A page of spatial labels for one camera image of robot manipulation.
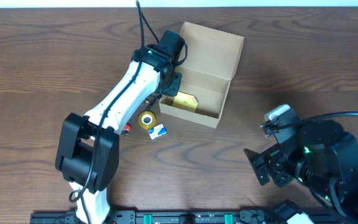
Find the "white robotic arm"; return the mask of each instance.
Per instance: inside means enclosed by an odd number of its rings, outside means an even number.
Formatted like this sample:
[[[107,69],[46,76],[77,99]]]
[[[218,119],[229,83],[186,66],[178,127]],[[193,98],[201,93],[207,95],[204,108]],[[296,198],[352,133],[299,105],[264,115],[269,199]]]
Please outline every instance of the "white robotic arm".
[[[119,94],[119,92],[131,81],[134,76],[138,62],[132,61],[129,65],[127,73],[122,80],[114,87],[105,99],[95,106],[92,110],[85,113],[85,116],[89,116],[89,122],[99,124],[104,110],[112,102],[112,100]],[[154,67],[142,63],[139,70],[139,74],[136,77],[136,81],[132,83],[129,88],[118,98],[118,100],[111,107],[108,116],[104,119],[102,128],[107,127],[114,128],[116,134],[121,134],[125,124],[129,118],[134,114],[135,110],[143,102],[143,100],[153,93],[160,83],[160,72],[154,70]],[[73,190],[81,190],[82,185],[76,182],[70,182],[70,186]],[[102,191],[96,191],[95,194],[86,190],[83,198],[87,208],[89,219],[92,224],[102,223],[109,211],[110,206],[107,202],[106,189]],[[82,206],[82,201],[77,201],[76,216],[84,223],[88,223],[85,210]]]
[[[116,85],[116,87],[105,97],[105,99],[95,106],[92,110],[85,113],[89,116],[89,121],[94,124],[99,124],[103,115],[103,111],[118,95],[118,93],[130,82],[132,76],[135,74],[138,62],[132,61],[129,65],[127,73],[124,78]],[[136,81],[132,83],[129,88],[118,98],[110,109],[108,116],[104,119],[102,128],[112,127],[116,134],[121,134],[125,124],[129,118],[134,114],[139,105],[153,93],[160,83],[160,72],[154,70],[154,67],[142,63]]]
[[[106,187],[118,167],[119,135],[151,93],[158,90],[170,96],[177,94],[181,74],[174,69],[184,60],[178,62],[184,45],[178,34],[167,30],[158,45],[135,50],[128,71],[109,95],[84,116],[72,113],[63,122],[55,167],[73,188],[71,196],[78,200],[71,198],[70,201],[77,203],[76,216],[83,223],[100,224],[108,217]],[[81,139],[94,139],[98,133],[96,149],[81,142]]]

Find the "green connector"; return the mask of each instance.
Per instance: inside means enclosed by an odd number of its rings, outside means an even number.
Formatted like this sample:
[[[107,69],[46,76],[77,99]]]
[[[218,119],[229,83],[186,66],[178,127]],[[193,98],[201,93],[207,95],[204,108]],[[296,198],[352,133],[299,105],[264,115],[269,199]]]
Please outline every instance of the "green connector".
[[[143,216],[143,224],[152,224],[152,216],[144,215]]]
[[[224,215],[224,224],[233,224],[233,215],[232,214]]]

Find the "brown cardboard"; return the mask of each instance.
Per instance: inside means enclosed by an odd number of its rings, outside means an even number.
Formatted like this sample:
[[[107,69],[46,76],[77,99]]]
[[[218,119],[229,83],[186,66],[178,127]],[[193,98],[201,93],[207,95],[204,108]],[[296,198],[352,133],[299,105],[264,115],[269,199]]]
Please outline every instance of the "brown cardboard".
[[[182,74],[179,91],[197,97],[197,110],[192,113],[175,108],[173,98],[163,96],[160,111],[216,128],[237,70],[244,38],[189,22],[183,24],[180,35],[188,45],[188,56],[175,69]]]

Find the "box lid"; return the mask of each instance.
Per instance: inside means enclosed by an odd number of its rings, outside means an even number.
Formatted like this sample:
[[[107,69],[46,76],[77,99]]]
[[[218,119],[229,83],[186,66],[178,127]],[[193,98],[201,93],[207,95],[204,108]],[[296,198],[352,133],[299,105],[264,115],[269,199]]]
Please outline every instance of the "box lid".
[[[244,37],[185,22],[180,35],[188,45],[182,67],[197,70],[226,80],[236,74]],[[185,56],[185,48],[180,60]]]

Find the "cable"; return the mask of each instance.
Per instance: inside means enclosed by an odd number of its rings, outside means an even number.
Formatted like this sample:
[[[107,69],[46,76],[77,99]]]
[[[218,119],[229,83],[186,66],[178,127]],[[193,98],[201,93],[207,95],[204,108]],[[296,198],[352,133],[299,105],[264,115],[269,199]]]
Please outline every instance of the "cable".
[[[179,65],[183,64],[183,62],[185,62],[185,60],[186,60],[186,58],[187,58],[187,50],[188,50],[188,46],[187,46],[187,44],[185,43],[185,58],[182,59],[182,60],[180,60],[180,61],[178,61],[178,62],[175,64],[175,66],[179,66]]]
[[[343,217],[347,217],[347,215],[345,214],[345,212],[341,208],[341,203],[339,202],[338,197],[337,197],[336,192],[335,192],[335,185],[336,185],[337,181],[338,181],[337,177],[331,177],[329,179],[329,186],[328,186],[329,187],[329,193],[331,194],[331,200],[333,201],[333,205],[334,205],[335,209]]]
[[[161,92],[159,92],[157,94],[157,96],[155,96],[149,103],[149,105],[146,106],[146,109],[144,111],[149,111],[151,109],[151,107],[155,104],[155,102],[158,100],[158,99],[161,99],[162,97],[162,94]]]
[[[90,212],[86,208],[84,196],[81,197],[81,204],[82,204],[82,208],[84,209],[84,212],[85,212],[86,220],[88,221],[88,224],[91,224]]]
[[[138,76],[139,74],[139,71],[140,71],[140,68],[142,67],[142,61],[143,61],[143,48],[144,48],[144,28],[143,28],[143,21],[142,21],[142,11],[140,10],[140,4],[139,4],[139,1],[136,1],[136,6],[138,8],[138,11],[139,11],[139,20],[140,20],[140,36],[141,36],[141,39],[142,39],[142,44],[140,46],[140,55],[139,55],[139,63],[137,65],[137,69],[136,69],[136,72],[135,74],[132,76],[132,79],[129,81],[129,83],[117,94],[117,96],[112,100],[112,102],[110,102],[110,104],[107,106],[107,108],[103,111],[103,114],[102,114],[102,117],[100,119],[100,122],[99,122],[99,126],[96,130],[96,136],[95,136],[95,139],[94,139],[94,144],[93,144],[93,155],[92,155],[92,159],[91,159],[91,165],[89,167],[89,171],[88,171],[88,176],[86,178],[86,181],[85,181],[85,184],[83,186],[83,188],[78,192],[78,190],[74,190],[72,193],[70,193],[69,195],[69,201],[71,203],[75,203],[77,202],[79,199],[83,198],[83,194],[85,193],[85,190],[88,188],[88,185],[90,183],[90,180],[91,180],[91,177],[92,177],[92,173],[93,173],[93,169],[94,169],[94,164],[95,164],[95,161],[96,161],[96,153],[98,152],[98,146],[99,146],[99,139],[100,139],[100,135],[101,135],[101,129],[102,129],[102,125],[104,123],[104,119],[107,117],[111,107],[113,106],[113,104],[115,104],[115,102],[119,99],[119,97],[130,87],[130,85],[132,83],[135,82],[136,80],[136,77]],[[90,221],[90,218],[89,218],[89,214],[85,213],[86,214],[86,218],[87,220]]]
[[[158,37],[155,35],[153,29],[150,27],[149,23],[148,23],[147,20],[146,20],[146,17],[144,17],[144,15],[143,15],[143,12],[142,12],[142,18],[143,18],[144,23],[146,23],[147,28],[149,28],[149,31],[153,34],[155,40],[156,40],[157,43],[159,44],[159,43],[160,43],[160,40],[159,40]]]
[[[252,215],[250,216],[250,222],[242,221],[241,218],[240,218],[240,214],[239,214],[239,215],[236,215],[237,221],[238,221],[239,223],[243,223],[243,224],[251,224],[251,223],[254,223],[254,222],[252,221],[252,218],[255,218],[255,219],[256,219],[257,224],[262,223],[262,221],[260,221],[260,220],[258,219],[259,214],[252,212],[252,210],[246,210],[246,211],[252,214]]]
[[[295,121],[293,123],[290,124],[286,124],[283,126],[274,126],[271,127],[270,130],[271,131],[278,131],[278,130],[283,130],[286,128],[290,128],[290,127],[294,127],[300,124],[305,124],[307,122],[310,121],[318,121],[318,120],[322,120],[322,119],[328,119],[328,118],[338,118],[338,117],[345,117],[345,116],[358,116],[358,111],[344,111],[344,112],[336,112],[336,113],[328,113],[328,114],[322,114],[322,115],[317,115],[311,118],[306,118],[300,121]]]

